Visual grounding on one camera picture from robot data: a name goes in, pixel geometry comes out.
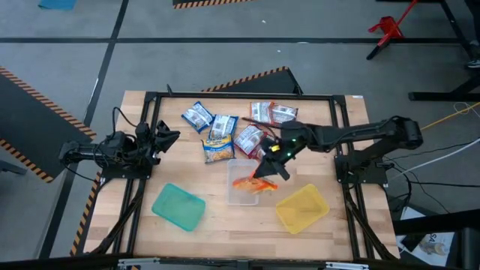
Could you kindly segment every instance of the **teal plastic container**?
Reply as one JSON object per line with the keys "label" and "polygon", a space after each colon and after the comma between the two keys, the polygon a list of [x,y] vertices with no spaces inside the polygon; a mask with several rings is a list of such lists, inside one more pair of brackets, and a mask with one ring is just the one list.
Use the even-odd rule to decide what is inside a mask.
{"label": "teal plastic container", "polygon": [[205,213],[205,201],[174,184],[166,184],[151,211],[191,232],[195,230]]}

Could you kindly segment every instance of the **plastic tray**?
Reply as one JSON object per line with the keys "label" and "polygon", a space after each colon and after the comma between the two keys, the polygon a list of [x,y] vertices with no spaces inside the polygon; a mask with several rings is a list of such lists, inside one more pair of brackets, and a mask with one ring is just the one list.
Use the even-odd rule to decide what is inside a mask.
{"label": "plastic tray", "polygon": [[195,230],[205,213],[205,201],[174,184],[166,184],[151,211],[191,232]]}
{"label": "plastic tray", "polygon": [[307,184],[277,204],[277,215],[292,234],[300,233],[329,211],[329,205],[312,184]]}
{"label": "plastic tray", "polygon": [[241,177],[250,176],[258,167],[258,162],[248,159],[233,159],[229,160],[226,165],[228,167],[226,204],[229,206],[256,206],[260,200],[260,195],[254,195],[244,190],[236,190],[233,187],[233,181]]}

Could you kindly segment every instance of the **table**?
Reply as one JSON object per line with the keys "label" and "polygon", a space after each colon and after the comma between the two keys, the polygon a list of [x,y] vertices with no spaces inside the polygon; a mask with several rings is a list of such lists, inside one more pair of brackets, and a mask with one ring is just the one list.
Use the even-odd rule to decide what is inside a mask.
{"label": "table", "polygon": [[[133,122],[140,120],[144,91],[126,91],[122,111]],[[181,114],[196,101],[212,113],[248,116],[248,99],[211,99],[163,97],[159,119],[171,130],[181,131],[181,136],[155,166],[147,181],[142,202],[135,257],[189,257],[189,258],[251,258],[279,260],[351,260],[349,233],[341,186],[335,177],[334,152],[315,153],[304,150],[286,168],[289,181],[279,176],[270,179],[279,184],[277,191],[263,194],[256,206],[228,206],[226,204],[227,162],[204,164],[200,142],[208,136],[204,130],[198,134],[181,118]],[[318,100],[276,100],[298,107],[300,122],[331,125],[329,105]],[[346,96],[351,125],[368,122],[365,102],[359,96]],[[248,123],[240,120],[236,134]],[[117,130],[134,134],[134,128],[121,117]],[[372,142],[357,142],[356,149],[363,149]],[[245,158],[239,151],[237,158]],[[180,188],[206,201],[205,215],[193,232],[185,232],[161,217],[153,214],[151,207],[166,183]],[[275,205],[294,191],[307,184],[317,186],[330,205],[330,212],[297,235],[289,234],[277,215]],[[96,248],[119,218],[125,191],[124,179],[113,179],[97,195],[84,252]],[[364,202],[369,224],[384,245],[399,257],[395,233],[384,191],[376,184],[363,184]],[[130,224],[124,230],[121,251],[125,251]],[[356,227],[361,254],[365,255],[362,230]]]}

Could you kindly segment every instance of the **orange object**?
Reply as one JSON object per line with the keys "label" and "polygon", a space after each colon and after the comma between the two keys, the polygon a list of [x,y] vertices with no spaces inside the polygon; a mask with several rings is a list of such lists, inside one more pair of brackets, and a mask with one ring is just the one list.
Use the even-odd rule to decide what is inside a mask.
{"label": "orange object", "polygon": [[238,178],[233,181],[233,187],[252,194],[257,194],[263,191],[276,191],[278,189],[278,186],[271,181],[263,178],[254,178],[253,173],[251,176]]}

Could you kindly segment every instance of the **yellow plastic container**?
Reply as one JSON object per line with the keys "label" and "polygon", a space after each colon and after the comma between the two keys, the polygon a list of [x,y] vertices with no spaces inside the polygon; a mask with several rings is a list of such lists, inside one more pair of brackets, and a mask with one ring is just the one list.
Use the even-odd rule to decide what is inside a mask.
{"label": "yellow plastic container", "polygon": [[300,233],[329,211],[329,205],[312,184],[307,184],[277,204],[277,215],[292,234]]}

